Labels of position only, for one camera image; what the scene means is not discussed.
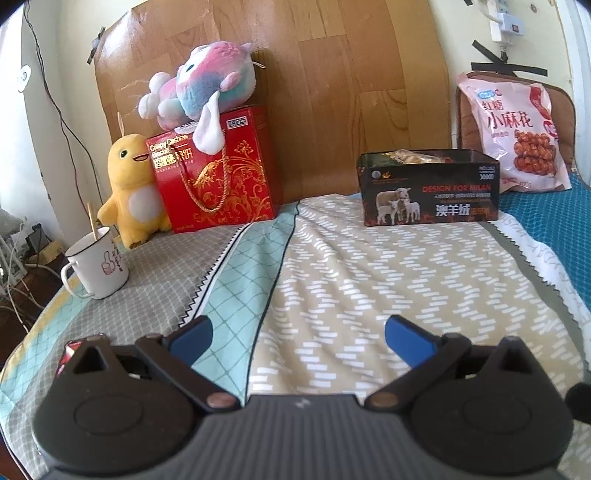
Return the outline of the black sheep print box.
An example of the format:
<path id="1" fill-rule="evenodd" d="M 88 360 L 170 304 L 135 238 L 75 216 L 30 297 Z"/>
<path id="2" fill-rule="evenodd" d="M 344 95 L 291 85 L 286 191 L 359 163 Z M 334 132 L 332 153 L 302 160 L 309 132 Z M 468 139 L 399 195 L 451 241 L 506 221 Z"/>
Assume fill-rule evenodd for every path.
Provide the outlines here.
<path id="1" fill-rule="evenodd" d="M 471 149 L 419 150 L 452 163 L 401 165 L 365 153 L 356 173 L 367 226 L 485 222 L 499 213 L 500 164 Z"/>

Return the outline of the patterned patchwork bed sheet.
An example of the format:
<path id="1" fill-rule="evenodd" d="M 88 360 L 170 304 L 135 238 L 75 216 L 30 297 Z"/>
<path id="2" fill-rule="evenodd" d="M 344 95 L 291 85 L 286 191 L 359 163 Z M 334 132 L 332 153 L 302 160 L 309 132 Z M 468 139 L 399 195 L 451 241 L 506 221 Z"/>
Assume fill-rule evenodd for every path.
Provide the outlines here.
<path id="1" fill-rule="evenodd" d="M 590 376 L 590 312 L 554 251 L 510 214 L 490 223 L 363 224 L 359 199 L 328 195 L 272 221 L 159 236 L 125 256 L 103 300 L 62 290 L 1 373 L 1 431 L 21 469 L 45 462 L 32 420 L 71 340 L 129 344 L 211 318 L 194 369 L 252 394 L 365 398 L 407 366 L 384 341 L 389 317 L 476 344 L 522 338 L 560 392 Z"/>

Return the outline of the wooden stick in mug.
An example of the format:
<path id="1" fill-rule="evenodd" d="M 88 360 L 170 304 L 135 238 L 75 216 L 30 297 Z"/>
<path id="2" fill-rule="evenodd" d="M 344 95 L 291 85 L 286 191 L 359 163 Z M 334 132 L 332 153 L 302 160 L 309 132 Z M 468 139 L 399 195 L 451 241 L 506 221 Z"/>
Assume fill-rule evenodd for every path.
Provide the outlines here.
<path id="1" fill-rule="evenodd" d="M 89 222 L 90 222 L 93 240 L 97 241 L 98 240 L 97 224 L 96 224 L 96 219 L 95 219 L 95 216 L 93 213 L 92 204 L 90 201 L 86 203 L 86 211 L 87 211 Z"/>

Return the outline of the blue mesh mat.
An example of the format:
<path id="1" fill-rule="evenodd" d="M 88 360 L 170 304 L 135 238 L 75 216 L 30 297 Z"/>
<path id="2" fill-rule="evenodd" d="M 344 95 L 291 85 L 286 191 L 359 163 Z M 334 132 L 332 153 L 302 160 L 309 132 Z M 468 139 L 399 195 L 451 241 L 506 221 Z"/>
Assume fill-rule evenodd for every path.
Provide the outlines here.
<path id="1" fill-rule="evenodd" d="M 535 240 L 550 247 L 576 291 L 590 307 L 590 188 L 570 173 L 571 189 L 546 193 L 508 191 L 500 209 L 512 215 Z"/>

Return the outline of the yellow peanut snack bag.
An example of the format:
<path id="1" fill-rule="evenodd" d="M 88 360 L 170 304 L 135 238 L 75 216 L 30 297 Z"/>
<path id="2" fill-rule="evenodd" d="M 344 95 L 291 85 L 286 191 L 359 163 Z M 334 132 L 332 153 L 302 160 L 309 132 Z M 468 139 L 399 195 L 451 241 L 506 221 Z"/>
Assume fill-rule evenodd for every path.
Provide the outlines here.
<path id="1" fill-rule="evenodd" d="M 387 152 L 386 156 L 401 165 L 441 164 L 453 162 L 449 157 L 424 154 L 406 149 L 397 149 Z"/>

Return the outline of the white wall charger plug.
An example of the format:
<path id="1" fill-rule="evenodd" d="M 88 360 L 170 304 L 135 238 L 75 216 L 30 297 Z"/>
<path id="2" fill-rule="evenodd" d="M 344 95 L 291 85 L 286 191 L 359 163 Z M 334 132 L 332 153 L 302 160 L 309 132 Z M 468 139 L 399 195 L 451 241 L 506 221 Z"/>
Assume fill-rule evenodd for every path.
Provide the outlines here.
<path id="1" fill-rule="evenodd" d="M 509 13 L 498 12 L 489 21 L 493 42 L 510 45 L 515 37 L 524 35 L 522 21 Z"/>

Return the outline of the red gift box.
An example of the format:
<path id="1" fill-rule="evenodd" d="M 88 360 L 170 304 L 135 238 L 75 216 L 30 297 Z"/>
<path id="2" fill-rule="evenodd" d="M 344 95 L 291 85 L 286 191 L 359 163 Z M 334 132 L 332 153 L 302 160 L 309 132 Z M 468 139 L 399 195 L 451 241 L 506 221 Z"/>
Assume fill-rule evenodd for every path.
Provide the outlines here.
<path id="1" fill-rule="evenodd" d="M 283 191 L 266 107 L 223 113 L 221 127 L 225 145 L 213 156 L 198 151 L 190 133 L 168 131 L 146 140 L 176 233 L 276 217 Z"/>

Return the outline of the white enamel mug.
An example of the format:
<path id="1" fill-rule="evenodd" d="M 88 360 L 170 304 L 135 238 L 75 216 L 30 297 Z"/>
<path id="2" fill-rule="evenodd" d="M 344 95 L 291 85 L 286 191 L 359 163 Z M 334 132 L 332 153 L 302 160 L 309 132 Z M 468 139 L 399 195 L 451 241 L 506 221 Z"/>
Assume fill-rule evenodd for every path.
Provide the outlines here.
<path id="1" fill-rule="evenodd" d="M 65 290 L 78 298 L 101 300 L 119 290 L 129 278 L 129 269 L 115 244 L 111 228 L 100 227 L 74 243 L 66 252 L 68 263 L 60 277 Z M 84 293 L 75 293 L 68 282 L 72 270 Z"/>

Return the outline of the pink fried twist snack bag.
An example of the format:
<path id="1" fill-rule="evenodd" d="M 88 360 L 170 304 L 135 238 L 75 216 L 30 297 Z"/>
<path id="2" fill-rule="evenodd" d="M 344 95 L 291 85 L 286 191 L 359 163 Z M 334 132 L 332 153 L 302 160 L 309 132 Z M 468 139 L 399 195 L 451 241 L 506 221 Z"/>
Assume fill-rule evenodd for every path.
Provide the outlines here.
<path id="1" fill-rule="evenodd" d="M 491 81 L 466 74 L 458 87 L 467 97 L 483 153 L 500 164 L 500 191 L 569 190 L 559 152 L 551 97 L 540 83 Z"/>

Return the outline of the yellow duck plush toy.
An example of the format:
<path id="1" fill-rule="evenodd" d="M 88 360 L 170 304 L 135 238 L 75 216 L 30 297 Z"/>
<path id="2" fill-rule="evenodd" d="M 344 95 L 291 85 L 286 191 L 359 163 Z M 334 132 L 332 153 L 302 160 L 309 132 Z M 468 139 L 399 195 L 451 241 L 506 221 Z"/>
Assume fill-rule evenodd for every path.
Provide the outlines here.
<path id="1" fill-rule="evenodd" d="M 112 193 L 97 213 L 103 225 L 117 227 L 126 249 L 171 229 L 145 141 L 143 135 L 129 134 L 112 144 L 107 157 Z"/>

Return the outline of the pastel unicorn plush toy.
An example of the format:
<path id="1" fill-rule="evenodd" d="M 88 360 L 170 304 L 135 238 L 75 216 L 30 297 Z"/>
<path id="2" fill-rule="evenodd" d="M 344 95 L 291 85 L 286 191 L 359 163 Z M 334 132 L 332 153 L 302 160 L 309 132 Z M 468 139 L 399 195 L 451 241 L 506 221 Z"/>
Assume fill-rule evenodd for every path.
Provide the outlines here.
<path id="1" fill-rule="evenodd" d="M 137 104 L 144 120 L 156 120 L 164 130 L 180 133 L 192 125 L 192 142 L 206 155 L 225 145 L 221 114 L 235 109 L 256 90 L 252 43 L 216 41 L 195 47 L 176 75 L 157 72 Z"/>

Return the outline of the wooden headboard panel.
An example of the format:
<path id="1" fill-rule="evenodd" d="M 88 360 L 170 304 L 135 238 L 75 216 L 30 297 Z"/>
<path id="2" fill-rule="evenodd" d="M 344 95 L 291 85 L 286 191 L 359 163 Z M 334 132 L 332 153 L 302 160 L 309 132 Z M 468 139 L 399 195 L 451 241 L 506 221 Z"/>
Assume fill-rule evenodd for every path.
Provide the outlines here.
<path id="1" fill-rule="evenodd" d="M 112 137 L 152 136 L 136 106 L 156 72 L 215 40 L 252 43 L 252 102 L 266 105 L 290 202 L 358 188 L 365 152 L 446 149 L 449 74 L 425 1 L 147 1 L 108 28 L 94 57 Z"/>

